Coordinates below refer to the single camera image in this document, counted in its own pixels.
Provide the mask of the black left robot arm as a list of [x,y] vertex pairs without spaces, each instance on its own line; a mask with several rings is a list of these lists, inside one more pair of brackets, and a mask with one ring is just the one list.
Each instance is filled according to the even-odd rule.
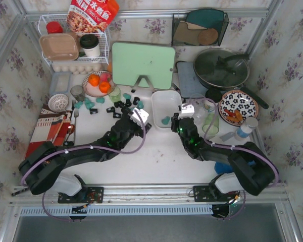
[[40,195],[53,187],[65,168],[138,152],[152,127],[148,117],[144,109],[125,109],[111,129],[94,142],[77,146],[42,143],[19,165],[21,184],[32,194]]

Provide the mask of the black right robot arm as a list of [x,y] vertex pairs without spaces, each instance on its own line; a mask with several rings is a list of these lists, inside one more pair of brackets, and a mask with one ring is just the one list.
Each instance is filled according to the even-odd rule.
[[215,144],[198,134],[193,118],[181,118],[179,113],[171,117],[171,130],[178,134],[184,150],[192,159],[215,161],[232,167],[232,173],[220,174],[208,184],[208,191],[215,200],[240,190],[257,196],[265,188],[277,185],[279,173],[276,166],[255,143],[237,146]]

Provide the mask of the teal coffee capsule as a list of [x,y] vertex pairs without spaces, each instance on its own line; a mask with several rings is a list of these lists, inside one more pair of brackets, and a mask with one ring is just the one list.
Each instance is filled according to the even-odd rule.
[[167,126],[170,122],[171,118],[169,116],[166,116],[164,117],[162,120],[161,120],[161,123],[164,125],[164,126]]

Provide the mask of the white storage basket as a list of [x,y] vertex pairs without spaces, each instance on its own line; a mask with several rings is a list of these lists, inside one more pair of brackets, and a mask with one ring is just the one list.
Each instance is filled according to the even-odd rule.
[[181,96],[177,91],[165,90],[156,91],[151,97],[153,119],[156,129],[162,132],[170,131],[171,120],[167,126],[161,123],[161,120],[178,112],[178,106],[182,104]]

